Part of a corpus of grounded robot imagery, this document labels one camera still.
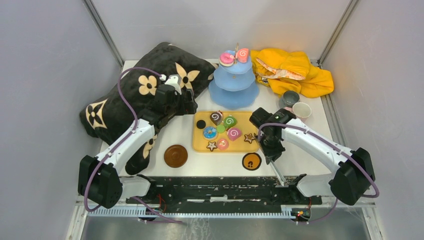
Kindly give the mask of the black sandwich cookie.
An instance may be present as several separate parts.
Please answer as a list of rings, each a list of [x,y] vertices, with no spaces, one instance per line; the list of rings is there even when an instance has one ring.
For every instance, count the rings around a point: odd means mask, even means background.
[[[206,127],[206,122],[204,120],[198,120],[196,122],[196,127],[200,130],[204,129]]]

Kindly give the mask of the chocolate swirl roll cake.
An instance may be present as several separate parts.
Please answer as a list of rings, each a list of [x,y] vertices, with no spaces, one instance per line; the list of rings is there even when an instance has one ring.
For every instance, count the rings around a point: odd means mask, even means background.
[[[222,121],[223,121],[223,116],[224,116],[223,112],[222,112],[222,111],[220,111],[220,110],[218,110],[218,111],[214,111],[214,112],[212,112],[212,113],[209,115],[209,118],[210,118],[210,120],[212,121],[212,123],[213,123],[215,126],[218,126],[218,125],[220,125],[220,124],[222,123]]]

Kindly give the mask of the metal serving tongs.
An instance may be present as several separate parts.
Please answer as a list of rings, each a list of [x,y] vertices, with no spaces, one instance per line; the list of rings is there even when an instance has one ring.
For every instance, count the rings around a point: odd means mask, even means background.
[[[275,136],[268,137],[260,130],[256,135],[256,141],[265,157],[266,164],[271,167],[275,176],[277,177],[279,185],[281,187],[286,187],[287,180],[275,163],[282,156],[282,153],[286,150],[283,147],[281,140]]]

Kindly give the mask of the pink frosted donut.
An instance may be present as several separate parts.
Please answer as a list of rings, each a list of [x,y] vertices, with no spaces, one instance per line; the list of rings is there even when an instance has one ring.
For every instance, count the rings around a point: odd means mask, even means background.
[[[231,67],[235,62],[235,56],[234,54],[231,54],[229,52],[223,52],[219,56],[218,61],[219,61],[219,64],[224,67]]]

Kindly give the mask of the salmon swirl cake slice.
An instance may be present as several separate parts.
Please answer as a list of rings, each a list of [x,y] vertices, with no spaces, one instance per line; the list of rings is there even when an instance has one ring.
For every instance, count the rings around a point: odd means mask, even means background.
[[[235,59],[240,63],[247,63],[250,56],[249,52],[250,50],[248,48],[238,49],[235,53]]]

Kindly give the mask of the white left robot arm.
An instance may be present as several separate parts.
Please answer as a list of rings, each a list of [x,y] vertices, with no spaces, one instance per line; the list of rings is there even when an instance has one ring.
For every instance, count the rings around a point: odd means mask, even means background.
[[[89,201],[98,207],[112,208],[120,199],[139,197],[149,204],[156,200],[158,191],[152,181],[143,176],[120,177],[119,173],[134,154],[175,116],[193,115],[198,108],[192,89],[177,89],[175,83],[162,84],[154,99],[135,115],[129,128],[106,150],[95,157],[86,155],[79,165],[78,192],[83,196],[88,212]]]

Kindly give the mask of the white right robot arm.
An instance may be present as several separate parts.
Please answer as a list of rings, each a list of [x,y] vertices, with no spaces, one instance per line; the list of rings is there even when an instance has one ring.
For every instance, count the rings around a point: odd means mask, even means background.
[[[268,165],[274,165],[282,156],[286,150],[283,142],[286,141],[330,171],[321,175],[299,175],[292,183],[294,187],[288,191],[293,203],[302,204],[314,196],[333,196],[353,206],[360,198],[380,196],[371,155],[364,148],[353,150],[329,140],[284,108],[270,113],[260,107],[249,120],[258,130],[257,142]]]

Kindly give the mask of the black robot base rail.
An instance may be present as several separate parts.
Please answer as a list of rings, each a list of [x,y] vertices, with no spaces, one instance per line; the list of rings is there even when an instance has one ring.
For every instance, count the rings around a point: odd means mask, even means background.
[[[278,213],[281,206],[321,205],[321,197],[305,197],[294,186],[280,186],[275,176],[152,178],[147,204],[167,214]]]

